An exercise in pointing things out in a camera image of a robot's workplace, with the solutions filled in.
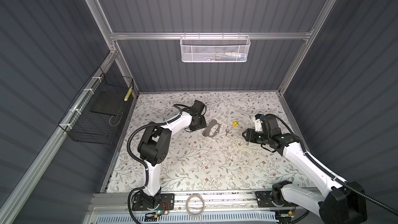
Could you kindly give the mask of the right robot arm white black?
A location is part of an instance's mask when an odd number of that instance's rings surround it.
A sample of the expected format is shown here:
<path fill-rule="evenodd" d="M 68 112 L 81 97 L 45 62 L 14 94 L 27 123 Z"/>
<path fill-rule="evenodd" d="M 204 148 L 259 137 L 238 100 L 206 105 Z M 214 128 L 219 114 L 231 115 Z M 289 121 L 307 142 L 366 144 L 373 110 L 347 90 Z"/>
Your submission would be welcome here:
<path fill-rule="evenodd" d="M 259 144 L 271 153 L 278 153 L 292 162 L 314 183 L 318 193 L 295 186 L 290 180 L 272 185 L 267 199 L 275 206 L 288 203 L 303 207 L 316 214 L 325 224 L 361 224 L 368 219 L 364 189 L 357 182 L 349 183 L 338 176 L 304 146 L 292 132 L 282 133 L 273 114 L 256 114 L 252 118 L 255 127 L 242 133 L 249 143 Z"/>

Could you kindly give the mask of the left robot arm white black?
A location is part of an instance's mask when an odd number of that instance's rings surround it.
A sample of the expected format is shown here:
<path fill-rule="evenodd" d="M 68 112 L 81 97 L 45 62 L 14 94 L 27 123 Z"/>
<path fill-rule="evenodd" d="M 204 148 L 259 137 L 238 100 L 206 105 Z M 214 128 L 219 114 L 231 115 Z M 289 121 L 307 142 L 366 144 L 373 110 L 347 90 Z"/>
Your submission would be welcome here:
<path fill-rule="evenodd" d="M 160 170 L 161 163 L 166 159 L 172 136 L 179 131 L 188 129 L 197 131 L 206 127 L 204 103 L 195 100 L 192 106 L 174 104 L 177 115 L 164 122 L 150 122 L 136 129 L 128 138 L 127 153 L 135 161 L 144 166 L 144 185 L 137 189 L 141 200 L 150 208 L 155 209 L 161 201 Z M 131 142 L 134 136 L 143 131 L 137 147 L 139 156 L 134 155 Z"/>

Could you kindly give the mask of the items in white basket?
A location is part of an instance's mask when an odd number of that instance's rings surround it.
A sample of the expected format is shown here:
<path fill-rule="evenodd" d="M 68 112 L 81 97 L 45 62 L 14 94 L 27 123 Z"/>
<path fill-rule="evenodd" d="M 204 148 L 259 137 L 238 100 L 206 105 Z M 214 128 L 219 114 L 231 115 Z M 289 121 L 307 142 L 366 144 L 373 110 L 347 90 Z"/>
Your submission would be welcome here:
<path fill-rule="evenodd" d="M 247 61 L 247 55 L 244 53 L 240 52 L 227 52 L 223 54 L 210 54 L 206 55 L 203 57 L 203 60 L 205 61 L 220 61 L 220 62 L 246 62 Z"/>

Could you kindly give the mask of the yellow marker in black basket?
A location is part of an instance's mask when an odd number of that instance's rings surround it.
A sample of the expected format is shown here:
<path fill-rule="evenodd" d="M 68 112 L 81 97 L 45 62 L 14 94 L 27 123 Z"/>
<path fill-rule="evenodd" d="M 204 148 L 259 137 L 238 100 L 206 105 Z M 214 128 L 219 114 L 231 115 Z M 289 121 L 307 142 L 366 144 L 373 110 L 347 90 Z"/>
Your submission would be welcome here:
<path fill-rule="evenodd" d="M 127 91 L 125 97 L 124 97 L 124 101 L 125 101 L 125 102 L 127 102 L 127 101 L 129 100 L 129 97 L 130 97 L 132 91 L 133 91 L 133 87 L 129 87 L 129 89 L 128 89 L 128 91 Z"/>

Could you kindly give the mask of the tape roll clear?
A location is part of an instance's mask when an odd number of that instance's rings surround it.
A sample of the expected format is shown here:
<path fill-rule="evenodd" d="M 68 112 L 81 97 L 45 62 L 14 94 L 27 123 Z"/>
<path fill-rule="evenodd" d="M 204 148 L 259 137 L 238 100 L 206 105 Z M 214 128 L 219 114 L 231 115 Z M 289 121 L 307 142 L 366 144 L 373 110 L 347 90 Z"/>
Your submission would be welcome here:
<path fill-rule="evenodd" d="M 185 202 L 185 208 L 188 215 L 199 217 L 204 213 L 205 201 L 200 195 L 190 195 Z"/>

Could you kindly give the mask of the black pad in basket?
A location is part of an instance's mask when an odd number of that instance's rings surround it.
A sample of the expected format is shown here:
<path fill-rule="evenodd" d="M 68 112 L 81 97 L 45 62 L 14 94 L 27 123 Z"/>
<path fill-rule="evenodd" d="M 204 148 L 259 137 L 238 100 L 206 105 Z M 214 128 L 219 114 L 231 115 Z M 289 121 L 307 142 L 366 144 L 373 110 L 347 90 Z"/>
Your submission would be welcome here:
<path fill-rule="evenodd" d="M 120 93 L 103 91 L 91 106 L 90 112 L 109 116 L 121 115 L 127 104 L 124 97 Z"/>

